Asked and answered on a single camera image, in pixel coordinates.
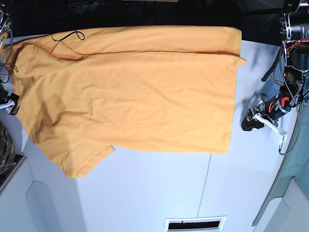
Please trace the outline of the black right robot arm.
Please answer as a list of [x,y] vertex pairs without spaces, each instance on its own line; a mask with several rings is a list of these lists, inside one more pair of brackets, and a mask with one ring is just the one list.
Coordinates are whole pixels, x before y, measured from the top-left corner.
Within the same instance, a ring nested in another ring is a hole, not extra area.
[[12,1],[0,1],[0,52],[9,47],[7,58],[0,56],[0,110],[8,115],[15,116],[19,110],[19,96],[15,93],[9,93],[5,85],[9,83],[13,70],[17,71],[15,66],[9,67],[9,62],[13,52],[13,30],[12,30]]

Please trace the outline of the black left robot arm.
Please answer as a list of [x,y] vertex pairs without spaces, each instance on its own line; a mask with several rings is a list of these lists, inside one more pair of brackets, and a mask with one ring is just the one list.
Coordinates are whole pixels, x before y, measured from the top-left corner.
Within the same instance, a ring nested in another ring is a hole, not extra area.
[[278,125],[281,117],[293,108],[305,103],[308,90],[309,73],[309,2],[307,0],[286,0],[282,8],[271,8],[247,12],[247,15],[279,14],[281,46],[277,56],[266,74],[261,79],[265,82],[274,78],[276,67],[280,68],[282,81],[273,79],[280,89],[277,95],[249,108],[242,121],[244,131],[260,129],[265,125],[283,135]]

